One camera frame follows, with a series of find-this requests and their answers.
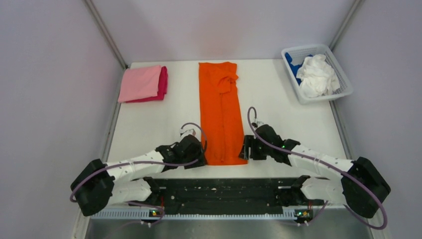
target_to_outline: orange cloth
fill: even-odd
[[[244,134],[236,69],[237,65],[230,62],[199,63],[201,127],[208,138],[205,157],[209,165],[247,163],[238,157]]]

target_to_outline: dark pink cloth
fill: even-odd
[[[167,94],[167,83],[169,75],[167,74],[167,67],[163,66],[160,72],[160,78],[158,80],[158,92],[157,96],[147,97],[139,100],[127,101],[126,103],[137,103],[137,102],[147,102],[147,101],[162,101],[164,95]]]

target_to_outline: white table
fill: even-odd
[[[281,59],[230,60],[237,63],[238,98],[245,134],[252,134],[247,110],[255,106],[260,121],[268,123],[282,139],[291,138],[317,151],[345,158],[329,102],[300,105]],[[112,136],[108,162],[115,162],[180,140],[185,122],[200,121],[199,61],[132,63],[131,68],[152,65],[168,69],[168,91],[164,101],[122,104]],[[276,163],[272,158],[250,160],[240,166],[182,167],[155,178],[266,178],[314,175]]]

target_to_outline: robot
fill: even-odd
[[[266,160],[269,156],[276,162],[319,176],[237,180],[155,180],[147,177],[177,167],[194,169],[207,164],[204,156],[207,143],[203,147],[193,129],[183,130],[182,127],[181,140],[172,145],[161,145],[151,152],[119,162],[91,161],[71,184],[71,201],[78,203],[84,216],[125,202],[159,207],[162,212],[154,211],[154,215],[163,216],[164,211],[166,214],[280,213],[283,207],[323,205],[330,201],[343,204],[364,218],[372,218],[389,195],[390,186],[367,158],[334,158],[296,140],[282,139],[271,126],[256,118],[251,122],[248,117],[248,122],[254,135],[244,137],[240,158]],[[217,190],[218,199],[213,197]],[[300,212],[298,219],[299,215],[307,221],[312,219],[309,212]]]

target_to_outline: blue cloth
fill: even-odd
[[[299,68],[301,68],[303,65],[303,62],[302,64],[294,66],[292,64],[293,58],[290,56],[290,54],[286,52],[285,57],[286,57],[287,62],[289,63],[290,69],[292,69],[293,75],[296,77]],[[296,81],[298,82],[299,85],[302,83],[302,80],[299,78],[296,78]]]

